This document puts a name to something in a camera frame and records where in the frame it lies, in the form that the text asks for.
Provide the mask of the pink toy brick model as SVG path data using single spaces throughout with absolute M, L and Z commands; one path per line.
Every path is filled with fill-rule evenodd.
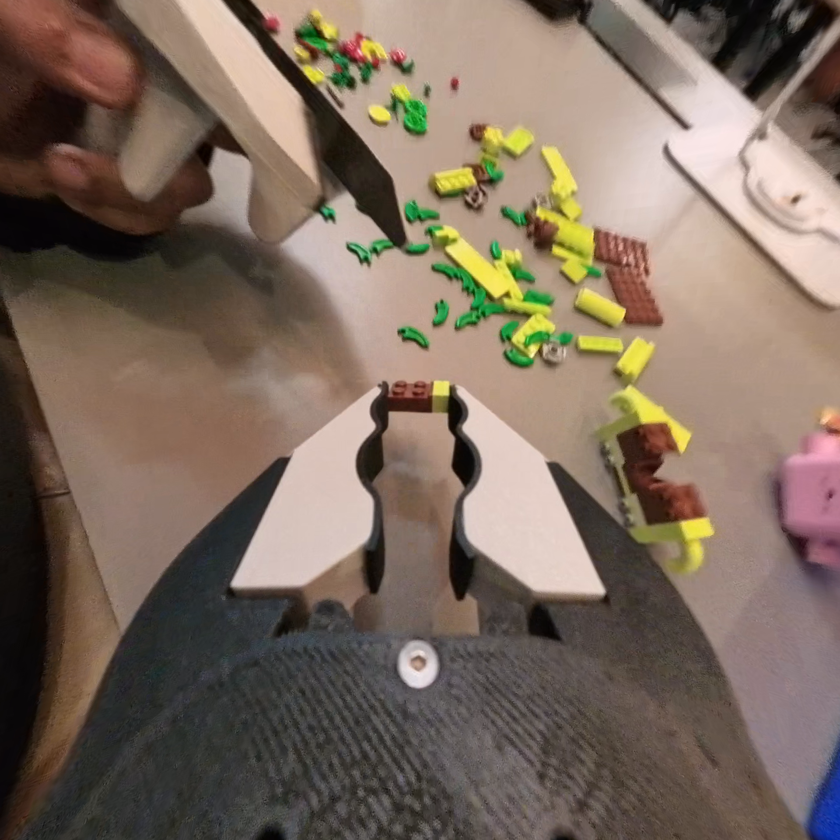
M 824 408 L 779 473 L 780 523 L 807 562 L 839 568 L 839 411 Z

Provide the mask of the scattered green leaf pieces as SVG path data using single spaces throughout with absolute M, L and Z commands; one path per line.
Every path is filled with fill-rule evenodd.
M 373 258 L 380 256 L 387 250 L 399 249 L 405 255 L 420 256 L 431 249 L 432 243 L 429 241 L 421 244 L 409 243 L 404 246 L 396 246 L 389 238 L 378 238 L 368 245 L 348 240 L 345 247 L 359 260 L 361 265 L 371 266 Z M 572 332 L 554 332 L 550 329 L 552 323 L 547 319 L 547 316 L 551 314 L 551 307 L 545 306 L 541 300 L 537 300 L 536 290 L 527 290 L 522 298 L 512 295 L 513 291 L 520 291 L 513 275 L 502 277 L 497 271 L 497 279 L 510 279 L 512 286 L 510 289 L 503 290 L 499 297 L 494 298 L 489 295 L 489 286 L 487 284 L 482 285 L 479 282 L 478 269 L 476 268 L 476 271 L 468 269 L 466 262 L 463 265 L 435 262 L 430 267 L 432 271 L 448 280 L 457 281 L 462 291 L 471 296 L 469 309 L 458 314 L 453 321 L 456 331 L 476 326 L 482 320 L 495 315 L 529 316 L 529 320 L 526 322 L 520 322 L 514 318 L 500 328 L 500 340 L 509 344 L 512 348 L 505 350 L 504 353 L 510 364 L 529 367 L 533 364 L 533 358 L 539 353 L 542 343 L 559 341 L 569 347 L 575 340 Z M 438 328 L 445 325 L 449 313 L 448 301 L 444 298 L 436 300 L 434 317 L 431 321 L 432 327 Z M 430 347 L 430 339 L 426 333 L 411 324 L 398 327 L 396 333 L 403 342 L 414 343 L 423 350 L 428 350 Z

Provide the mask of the person's left forearm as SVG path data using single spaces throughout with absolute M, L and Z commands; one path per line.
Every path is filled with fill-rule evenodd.
M 1 195 L 1 246 L 15 253 L 67 247 L 94 259 L 136 259 L 151 252 L 158 238 L 111 229 L 55 198 Z

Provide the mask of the white monitor stand base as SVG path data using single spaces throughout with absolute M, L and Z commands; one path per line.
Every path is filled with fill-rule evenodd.
M 779 127 L 783 107 L 838 43 L 830 24 L 759 117 L 689 129 L 665 145 L 668 158 L 804 293 L 839 307 L 838 184 Z

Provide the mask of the small brown toy brick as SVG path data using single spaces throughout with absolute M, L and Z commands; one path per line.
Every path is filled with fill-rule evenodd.
M 388 386 L 386 407 L 389 413 L 432 413 L 432 381 L 394 381 Z

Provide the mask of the lime and brown brick model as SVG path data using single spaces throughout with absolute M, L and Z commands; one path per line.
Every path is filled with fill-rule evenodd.
M 669 456 L 681 456 L 690 430 L 633 385 L 610 397 L 616 419 L 595 432 L 605 467 L 615 479 L 618 507 L 629 535 L 641 545 L 676 548 L 671 568 L 692 574 L 703 564 L 715 533 L 696 485 L 659 475 Z

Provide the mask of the blue plastic bin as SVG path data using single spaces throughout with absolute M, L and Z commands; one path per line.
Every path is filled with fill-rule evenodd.
M 811 839 L 839 839 L 839 742 L 816 792 L 806 831 Z

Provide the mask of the brown studded plate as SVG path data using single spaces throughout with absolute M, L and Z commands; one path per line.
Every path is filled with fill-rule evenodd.
M 634 271 L 649 277 L 652 273 L 648 242 L 600 227 L 593 228 L 594 258 L 597 262 Z
M 641 327 L 663 325 L 664 317 L 643 272 L 608 266 L 605 268 L 605 276 L 616 302 L 625 310 L 625 324 Z

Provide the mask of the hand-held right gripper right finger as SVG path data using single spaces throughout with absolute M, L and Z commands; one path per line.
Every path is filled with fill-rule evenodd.
M 452 388 L 447 420 L 461 485 L 448 566 L 456 599 L 604 600 L 551 463 L 461 385 Z

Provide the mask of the pile of tiny flower pieces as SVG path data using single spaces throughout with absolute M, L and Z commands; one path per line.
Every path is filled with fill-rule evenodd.
M 422 137 L 429 130 L 431 84 L 412 83 L 414 56 L 378 38 L 363 19 L 362 2 L 258 2 L 257 22 L 288 56 L 302 98 L 318 119 L 342 117 L 346 100 L 373 85 L 367 119 Z

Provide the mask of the person's left hand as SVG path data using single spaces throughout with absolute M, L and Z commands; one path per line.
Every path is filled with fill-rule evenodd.
M 2 2 L 2 194 L 62 203 L 126 235 L 157 235 L 207 203 L 214 185 L 194 155 L 145 203 L 115 159 L 75 143 L 88 105 L 122 111 L 141 92 L 140 61 L 102 19 L 101 2 Z

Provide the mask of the scattered lime bricks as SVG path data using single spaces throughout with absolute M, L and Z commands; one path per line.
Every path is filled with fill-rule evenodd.
M 500 183 L 505 174 L 500 167 L 500 157 L 505 154 L 512 159 L 518 159 L 531 150 L 536 140 L 534 134 L 522 126 L 506 132 L 499 126 L 488 125 L 490 127 L 483 140 L 478 143 L 480 158 L 477 161 L 464 164 L 454 170 L 439 171 L 431 175 L 429 185 L 437 197 L 459 197 L 463 200 L 463 191 L 477 183 L 482 184 L 488 193 L 488 187 Z M 605 268 L 609 265 L 597 262 L 594 258 L 593 228 L 595 227 L 588 226 L 581 220 L 582 207 L 576 200 L 578 185 L 570 167 L 556 146 L 543 145 L 540 156 L 549 174 L 549 190 L 536 194 L 530 204 L 523 209 L 502 205 L 500 215 L 522 231 L 532 247 L 532 242 L 526 234 L 525 213 L 530 211 L 541 218 L 555 222 L 559 227 L 559 233 L 551 250 L 533 248 L 557 259 L 560 262 L 561 277 L 579 288 L 573 299 L 573 310 L 609 329 L 617 330 L 621 327 L 633 326 L 625 324 L 625 310 L 616 302 L 607 281 Z M 443 260 L 434 263 L 461 265 L 466 263 L 467 268 L 472 271 L 476 271 L 477 268 L 479 282 L 489 286 L 489 295 L 493 298 L 499 297 L 503 290 L 510 289 L 512 286 L 510 279 L 497 279 L 497 271 L 502 277 L 513 275 L 520 290 L 513 291 L 512 295 L 515 298 L 522 298 L 527 290 L 536 290 L 537 300 L 551 307 L 551 314 L 547 316 L 552 323 L 550 329 L 554 332 L 562 331 L 552 320 L 555 296 L 536 287 L 537 279 L 527 267 L 521 250 L 503 248 L 501 243 L 494 239 L 483 254 L 455 228 L 441 224 L 437 211 L 430 207 L 420 206 L 415 200 L 405 204 L 404 217 L 410 224 L 429 222 L 425 228 L 427 240 L 422 243 L 431 241 L 430 250 L 435 249 L 443 257 Z M 452 316 L 451 312 L 450 308 L 446 323 L 451 322 L 454 327 L 453 321 L 458 315 Z M 502 315 L 509 316 L 507 322 L 513 319 L 520 322 L 529 320 L 528 315 L 495 316 Z M 571 346 L 567 347 L 568 351 L 574 348 L 581 354 L 614 356 L 616 358 L 613 367 L 614 375 L 624 385 L 638 383 L 656 352 L 655 343 L 643 337 L 634 337 L 626 343 L 612 334 L 590 335 L 574 332 L 573 334 L 575 340 Z M 505 350 L 512 348 L 507 343 L 502 341 L 501 343 L 503 357 L 508 362 L 504 353 Z M 541 359 L 539 353 L 533 358 L 533 364 L 537 359 Z M 533 364 L 529 367 L 510 365 L 519 369 L 528 369 Z

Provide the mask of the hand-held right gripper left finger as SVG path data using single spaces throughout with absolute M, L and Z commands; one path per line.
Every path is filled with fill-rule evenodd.
M 298 446 L 230 582 L 233 593 L 361 599 L 385 571 L 382 499 L 389 424 L 379 384 Z

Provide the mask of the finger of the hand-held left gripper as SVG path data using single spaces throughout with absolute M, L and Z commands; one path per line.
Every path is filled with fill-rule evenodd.
M 245 153 L 248 225 L 259 240 L 278 244 L 315 214 L 329 175 L 384 237 L 404 246 L 390 173 L 345 116 L 312 115 L 302 81 L 257 13 L 254 2 L 118 1 L 114 23 L 142 55 L 143 91 L 148 81 L 183 82 L 215 114 L 212 132 L 225 128 Z

